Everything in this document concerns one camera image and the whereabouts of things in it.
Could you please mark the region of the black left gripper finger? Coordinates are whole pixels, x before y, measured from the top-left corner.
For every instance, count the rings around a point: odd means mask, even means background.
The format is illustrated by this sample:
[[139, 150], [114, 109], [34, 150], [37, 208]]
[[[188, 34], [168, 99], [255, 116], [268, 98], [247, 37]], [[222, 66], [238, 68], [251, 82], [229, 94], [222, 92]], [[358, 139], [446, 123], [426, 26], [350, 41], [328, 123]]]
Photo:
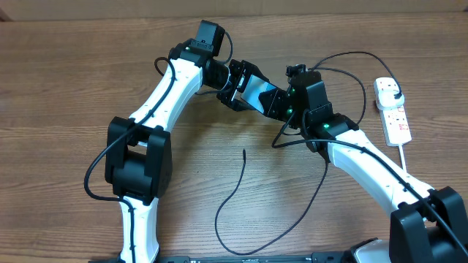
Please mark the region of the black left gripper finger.
[[255, 110], [255, 108], [251, 106], [250, 104], [247, 104], [246, 102], [242, 102], [238, 99], [234, 99], [234, 100], [228, 99], [227, 106], [236, 112], [245, 111], [245, 110]]
[[260, 71], [260, 69], [255, 65], [248, 61], [244, 61], [244, 75], [249, 78], [252, 75], [269, 82], [269, 79]]

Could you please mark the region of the Samsung Galaxy smartphone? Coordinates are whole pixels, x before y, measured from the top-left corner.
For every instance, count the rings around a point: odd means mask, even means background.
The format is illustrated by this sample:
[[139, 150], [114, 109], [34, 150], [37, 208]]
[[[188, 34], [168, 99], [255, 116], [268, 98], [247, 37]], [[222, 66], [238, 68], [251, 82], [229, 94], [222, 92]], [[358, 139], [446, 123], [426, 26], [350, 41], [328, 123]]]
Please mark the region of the Samsung Galaxy smartphone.
[[276, 90], [276, 86], [257, 76], [251, 75], [244, 92], [241, 94], [241, 98], [260, 113], [264, 113], [265, 108], [260, 102], [260, 94], [271, 90]]

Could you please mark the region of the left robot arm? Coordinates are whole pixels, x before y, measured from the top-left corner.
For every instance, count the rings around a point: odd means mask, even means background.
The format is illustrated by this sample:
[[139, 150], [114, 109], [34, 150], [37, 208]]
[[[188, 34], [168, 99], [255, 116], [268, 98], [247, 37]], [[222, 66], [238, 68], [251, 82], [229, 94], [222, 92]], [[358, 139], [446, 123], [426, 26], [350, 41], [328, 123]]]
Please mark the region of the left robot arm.
[[170, 135], [187, 102], [207, 85], [235, 109], [263, 112], [259, 96], [275, 88], [253, 64], [217, 61], [219, 46], [196, 39], [178, 44], [146, 102], [108, 127], [105, 180], [118, 197], [124, 227], [119, 262], [155, 262], [158, 257], [158, 202], [173, 171]]

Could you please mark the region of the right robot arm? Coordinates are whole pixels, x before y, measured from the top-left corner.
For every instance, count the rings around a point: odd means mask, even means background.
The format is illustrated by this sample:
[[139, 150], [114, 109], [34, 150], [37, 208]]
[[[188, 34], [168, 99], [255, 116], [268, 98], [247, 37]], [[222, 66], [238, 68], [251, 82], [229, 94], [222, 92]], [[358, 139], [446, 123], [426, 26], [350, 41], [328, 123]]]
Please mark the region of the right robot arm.
[[282, 90], [257, 78], [255, 107], [299, 128], [302, 142], [351, 175], [390, 218], [388, 240], [351, 248], [343, 262], [466, 262], [467, 212], [451, 187], [436, 190], [372, 145], [359, 126], [334, 113], [318, 72], [295, 68]]

